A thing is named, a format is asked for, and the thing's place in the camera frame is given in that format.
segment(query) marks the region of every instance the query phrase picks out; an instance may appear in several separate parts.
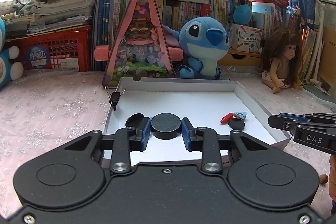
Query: red marker cap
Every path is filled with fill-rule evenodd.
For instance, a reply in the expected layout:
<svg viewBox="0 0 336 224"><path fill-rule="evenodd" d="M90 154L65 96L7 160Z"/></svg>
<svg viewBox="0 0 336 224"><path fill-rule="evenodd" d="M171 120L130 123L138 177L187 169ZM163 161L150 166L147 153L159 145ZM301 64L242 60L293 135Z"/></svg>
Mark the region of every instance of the red marker cap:
<svg viewBox="0 0 336 224"><path fill-rule="evenodd" d="M225 115L222 120L220 121L221 124L226 124L229 122L229 120L233 118L233 112L230 112L229 114Z"/></svg>

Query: blue hair clip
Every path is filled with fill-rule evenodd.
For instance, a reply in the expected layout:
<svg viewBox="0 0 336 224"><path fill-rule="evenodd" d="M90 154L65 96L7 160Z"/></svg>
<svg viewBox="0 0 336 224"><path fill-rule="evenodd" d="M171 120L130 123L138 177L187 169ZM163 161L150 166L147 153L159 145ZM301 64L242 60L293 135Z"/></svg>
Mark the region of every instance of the blue hair clip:
<svg viewBox="0 0 336 224"><path fill-rule="evenodd" d="M234 112L233 116L238 119L245 120L247 116L247 112Z"/></svg>

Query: pink tablecloth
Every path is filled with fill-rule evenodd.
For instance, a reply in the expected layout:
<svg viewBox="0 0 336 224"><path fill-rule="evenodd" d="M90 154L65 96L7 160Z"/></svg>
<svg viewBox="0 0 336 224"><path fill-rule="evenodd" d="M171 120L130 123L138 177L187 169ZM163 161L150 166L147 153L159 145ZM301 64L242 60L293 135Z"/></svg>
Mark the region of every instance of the pink tablecloth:
<svg viewBox="0 0 336 224"><path fill-rule="evenodd" d="M104 128L109 109L101 86L102 73L29 72L0 91L0 214L8 217L21 204L12 186L15 170L24 162L90 130ZM254 75L233 74L272 114L330 112L307 91L286 89L272 94ZM329 155L292 141L285 151L329 173ZM319 187L312 204L330 215L328 185Z"/></svg>
<svg viewBox="0 0 336 224"><path fill-rule="evenodd" d="M92 129L102 130L109 109L102 73L46 72L0 91L0 214L21 204L12 186L24 162Z"/></svg>

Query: doll hair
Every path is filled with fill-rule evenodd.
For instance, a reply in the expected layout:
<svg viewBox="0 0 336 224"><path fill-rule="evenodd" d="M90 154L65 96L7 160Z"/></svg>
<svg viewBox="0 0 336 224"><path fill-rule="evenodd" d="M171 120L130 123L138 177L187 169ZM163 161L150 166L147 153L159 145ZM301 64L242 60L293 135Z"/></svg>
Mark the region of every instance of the doll hair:
<svg viewBox="0 0 336 224"><path fill-rule="evenodd" d="M281 27L265 38L264 52L262 54L262 69L270 71L271 59L282 56L288 45L296 45L295 57L289 61L289 84L297 80L297 70L301 61L301 39L288 27Z"/></svg>

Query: black round puck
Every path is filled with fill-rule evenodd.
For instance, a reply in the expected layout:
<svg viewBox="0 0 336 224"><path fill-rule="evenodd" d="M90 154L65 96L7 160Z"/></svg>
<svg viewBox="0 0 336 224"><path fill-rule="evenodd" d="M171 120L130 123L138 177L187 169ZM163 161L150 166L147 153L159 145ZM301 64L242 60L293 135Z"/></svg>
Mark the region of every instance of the black round puck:
<svg viewBox="0 0 336 224"><path fill-rule="evenodd" d="M153 135L161 140L171 140L181 133L181 120L172 113L155 115L151 120Z"/></svg>
<svg viewBox="0 0 336 224"><path fill-rule="evenodd" d="M125 127L135 127L135 128L137 128L140 125L140 123L142 122L143 118L144 118L144 115L142 113L133 114L131 117L129 117L126 120Z"/></svg>
<svg viewBox="0 0 336 224"><path fill-rule="evenodd" d="M231 118L229 120L229 127L233 130L240 130L242 131L245 127L245 123L243 120L237 119L237 118Z"/></svg>

